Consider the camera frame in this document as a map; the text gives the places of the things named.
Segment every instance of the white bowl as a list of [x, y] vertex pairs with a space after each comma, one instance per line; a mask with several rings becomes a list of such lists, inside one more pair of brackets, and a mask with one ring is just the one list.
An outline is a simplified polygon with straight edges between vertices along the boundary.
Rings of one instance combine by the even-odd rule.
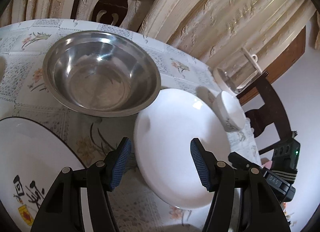
[[245, 114], [237, 98], [222, 91], [212, 103], [212, 109], [220, 119], [226, 132], [242, 130], [245, 127]]

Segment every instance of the white ceramic plate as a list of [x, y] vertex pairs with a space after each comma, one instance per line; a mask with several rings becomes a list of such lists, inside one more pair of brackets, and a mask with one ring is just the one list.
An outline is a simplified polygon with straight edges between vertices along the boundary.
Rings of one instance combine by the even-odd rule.
[[230, 144], [214, 112], [199, 98], [182, 90], [161, 90], [137, 117], [135, 155], [150, 188], [166, 203], [196, 209], [211, 203], [190, 153], [199, 138], [218, 160], [228, 162]]
[[[0, 120], [0, 200], [22, 232], [30, 231], [38, 207], [65, 166], [84, 168], [51, 131], [25, 118]], [[88, 205], [83, 208], [85, 222], [90, 220]]]

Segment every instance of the pink object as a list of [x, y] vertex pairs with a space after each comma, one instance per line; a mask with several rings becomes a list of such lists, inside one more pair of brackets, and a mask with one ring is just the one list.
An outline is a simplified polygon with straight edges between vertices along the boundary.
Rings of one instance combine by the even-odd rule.
[[266, 167], [266, 168], [270, 169], [271, 165], [272, 165], [272, 161], [268, 161], [262, 167]]

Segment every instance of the floral tablecloth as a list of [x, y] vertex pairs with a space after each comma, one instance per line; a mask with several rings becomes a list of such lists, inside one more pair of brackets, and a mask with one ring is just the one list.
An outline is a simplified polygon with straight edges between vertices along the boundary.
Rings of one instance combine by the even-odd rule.
[[[104, 159], [123, 136], [133, 141], [136, 115], [86, 116], [67, 109], [49, 93], [42, 77], [46, 52], [60, 38], [84, 30], [115, 33], [141, 46], [155, 61], [162, 88], [178, 88], [199, 97], [198, 87], [220, 92], [207, 65], [167, 44], [125, 29], [69, 19], [32, 20], [0, 28], [0, 62], [5, 64], [0, 82], [0, 118], [21, 116], [41, 123], [65, 141], [86, 166]], [[244, 130], [228, 133], [228, 139], [231, 151], [261, 164], [249, 122]], [[201, 231], [209, 210], [209, 206], [182, 210], [164, 203], [145, 184], [133, 153], [120, 186], [109, 197], [121, 231]], [[231, 230], [237, 223], [238, 202], [239, 194], [235, 193]]]

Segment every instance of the stainless steel bowl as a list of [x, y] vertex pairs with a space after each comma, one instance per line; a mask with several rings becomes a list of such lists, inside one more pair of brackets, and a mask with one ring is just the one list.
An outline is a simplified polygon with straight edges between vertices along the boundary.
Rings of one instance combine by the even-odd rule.
[[161, 86], [158, 68], [142, 48], [99, 31], [57, 41], [44, 58], [43, 71], [59, 102], [92, 116], [135, 114], [156, 99]]

